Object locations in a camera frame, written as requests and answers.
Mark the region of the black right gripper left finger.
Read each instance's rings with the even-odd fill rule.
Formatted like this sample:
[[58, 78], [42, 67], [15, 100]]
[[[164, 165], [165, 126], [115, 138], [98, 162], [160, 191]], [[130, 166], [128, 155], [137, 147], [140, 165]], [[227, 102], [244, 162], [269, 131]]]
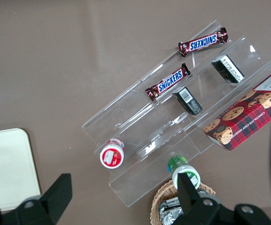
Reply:
[[39, 198], [23, 202], [16, 209], [20, 225], [55, 225], [73, 196], [71, 174], [60, 175]]

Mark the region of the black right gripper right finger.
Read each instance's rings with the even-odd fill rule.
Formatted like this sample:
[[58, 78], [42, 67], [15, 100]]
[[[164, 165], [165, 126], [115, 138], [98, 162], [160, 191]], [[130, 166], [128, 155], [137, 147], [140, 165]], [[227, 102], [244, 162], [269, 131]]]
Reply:
[[178, 174], [178, 199], [183, 214], [177, 218], [178, 225], [216, 225], [219, 204], [209, 197], [200, 197], [189, 177]]

